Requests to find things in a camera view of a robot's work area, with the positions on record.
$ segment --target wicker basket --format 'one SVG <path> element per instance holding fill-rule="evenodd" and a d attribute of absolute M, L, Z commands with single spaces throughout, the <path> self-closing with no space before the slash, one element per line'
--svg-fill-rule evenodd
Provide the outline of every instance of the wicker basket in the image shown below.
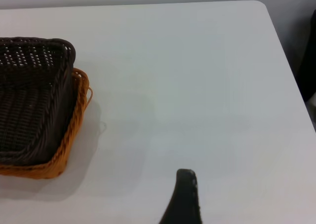
<path fill-rule="evenodd" d="M 61 39 L 0 39 L 0 164 L 51 160 L 76 101 L 75 57 Z"/>
<path fill-rule="evenodd" d="M 82 125 L 84 111 L 93 95 L 91 93 L 90 99 L 87 102 L 86 94 L 90 88 L 86 73 L 79 69 L 74 69 L 73 81 L 77 95 L 76 106 L 72 113 L 67 131 L 52 159 L 45 164 L 35 166 L 0 165 L 0 175 L 32 179 L 50 179 L 59 176 L 65 170 L 73 141 Z"/>

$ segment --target black object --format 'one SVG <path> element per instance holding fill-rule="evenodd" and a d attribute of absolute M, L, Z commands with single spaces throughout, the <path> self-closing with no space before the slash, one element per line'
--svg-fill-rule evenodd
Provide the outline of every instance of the black object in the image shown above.
<path fill-rule="evenodd" d="M 172 198 L 159 224 L 201 224 L 198 182 L 192 170 L 177 171 Z"/>
<path fill-rule="evenodd" d="M 296 83 L 304 101 L 308 101 L 316 92 L 316 10 L 311 18 L 311 33 Z"/>

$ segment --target white table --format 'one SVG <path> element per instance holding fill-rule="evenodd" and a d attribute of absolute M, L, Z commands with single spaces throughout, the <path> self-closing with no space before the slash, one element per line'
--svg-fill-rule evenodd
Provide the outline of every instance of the white table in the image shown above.
<path fill-rule="evenodd" d="M 94 97 L 68 168 L 0 177 L 1 224 L 158 224 L 178 168 L 206 224 L 315 224 L 316 136 L 257 1 L 0 11 L 64 38 Z"/>

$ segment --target black wicker basket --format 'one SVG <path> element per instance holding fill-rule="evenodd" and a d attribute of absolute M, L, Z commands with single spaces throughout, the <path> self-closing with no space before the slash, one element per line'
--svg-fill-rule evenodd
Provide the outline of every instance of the black wicker basket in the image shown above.
<path fill-rule="evenodd" d="M 0 38 L 0 164 L 55 154 L 72 116 L 76 52 L 61 39 Z"/>

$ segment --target woven basket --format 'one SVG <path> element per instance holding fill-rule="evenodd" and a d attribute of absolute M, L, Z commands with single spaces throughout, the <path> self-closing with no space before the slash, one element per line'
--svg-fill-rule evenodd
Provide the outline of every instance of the woven basket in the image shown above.
<path fill-rule="evenodd" d="M 55 154 L 74 109 L 74 47 L 61 39 L 0 38 L 0 163 Z"/>
<path fill-rule="evenodd" d="M 89 79 L 86 73 L 79 69 L 73 72 L 74 89 L 77 94 L 75 109 L 68 125 L 64 138 L 52 159 L 35 166 L 0 165 L 0 175 L 26 177 L 32 179 L 50 179 L 59 176 L 66 168 L 69 153 L 79 128 L 82 125 L 84 111 L 89 104 L 86 94 L 89 88 Z"/>

